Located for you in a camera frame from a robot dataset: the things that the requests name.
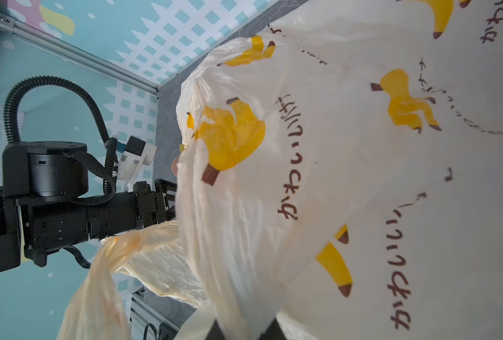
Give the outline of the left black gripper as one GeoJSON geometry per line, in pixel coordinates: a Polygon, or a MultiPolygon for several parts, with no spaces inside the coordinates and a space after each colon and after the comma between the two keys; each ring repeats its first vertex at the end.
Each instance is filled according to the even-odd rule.
{"type": "Polygon", "coordinates": [[[104,239],[176,217],[175,183],[157,179],[154,185],[138,181],[131,192],[118,193],[107,203],[87,208],[88,236],[104,239]]]}

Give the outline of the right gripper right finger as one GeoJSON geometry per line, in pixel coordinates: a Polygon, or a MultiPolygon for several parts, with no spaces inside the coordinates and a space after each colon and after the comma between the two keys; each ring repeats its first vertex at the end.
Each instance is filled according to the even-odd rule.
{"type": "Polygon", "coordinates": [[[260,336],[259,340],[286,340],[277,318],[273,320],[268,329],[260,336]]]}

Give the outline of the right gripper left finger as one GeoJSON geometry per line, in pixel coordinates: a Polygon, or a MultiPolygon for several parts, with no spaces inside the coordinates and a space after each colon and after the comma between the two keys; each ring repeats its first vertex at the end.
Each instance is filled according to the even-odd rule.
{"type": "Polygon", "coordinates": [[[212,327],[210,328],[206,336],[206,340],[225,340],[225,336],[217,320],[214,321],[212,327]]]}

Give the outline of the banana print plastic bag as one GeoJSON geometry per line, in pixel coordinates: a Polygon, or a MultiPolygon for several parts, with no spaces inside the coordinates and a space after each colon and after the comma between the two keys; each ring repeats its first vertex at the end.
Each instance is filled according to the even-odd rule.
{"type": "Polygon", "coordinates": [[[176,220],[104,240],[60,339],[503,339],[503,1],[309,1],[183,83],[176,220]]]}

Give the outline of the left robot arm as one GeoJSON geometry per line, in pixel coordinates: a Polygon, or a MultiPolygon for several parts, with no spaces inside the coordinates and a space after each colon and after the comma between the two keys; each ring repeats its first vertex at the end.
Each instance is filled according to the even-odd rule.
{"type": "Polygon", "coordinates": [[[0,272],[60,249],[172,220],[176,185],[137,182],[132,192],[88,197],[88,175],[108,171],[82,143],[11,143],[0,187],[0,272]]]}

